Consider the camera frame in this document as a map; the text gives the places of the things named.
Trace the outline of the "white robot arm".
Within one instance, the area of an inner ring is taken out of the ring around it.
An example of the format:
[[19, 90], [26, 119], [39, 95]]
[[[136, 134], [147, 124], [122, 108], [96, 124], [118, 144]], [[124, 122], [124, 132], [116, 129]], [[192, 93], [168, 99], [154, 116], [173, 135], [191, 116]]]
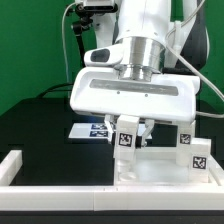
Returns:
[[118, 148], [138, 144], [140, 121], [190, 124], [195, 119], [199, 78], [162, 71], [174, 70], [178, 61], [166, 50], [170, 13], [171, 0], [123, 0], [115, 43], [87, 52], [86, 67], [76, 77], [72, 109], [110, 116]]

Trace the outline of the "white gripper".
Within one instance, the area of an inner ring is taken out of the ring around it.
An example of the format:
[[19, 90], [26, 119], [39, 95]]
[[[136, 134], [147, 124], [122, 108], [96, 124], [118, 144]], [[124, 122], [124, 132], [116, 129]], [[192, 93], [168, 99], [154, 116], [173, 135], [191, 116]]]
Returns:
[[114, 116], [146, 119], [138, 129], [142, 147], [154, 130], [154, 120], [195, 119], [196, 94], [200, 89], [197, 76], [154, 74], [150, 81], [120, 79], [115, 66], [122, 58], [120, 45], [86, 52], [86, 67], [78, 73], [70, 97], [70, 106], [76, 113], [106, 115], [104, 123], [110, 144], [115, 143], [116, 137]]

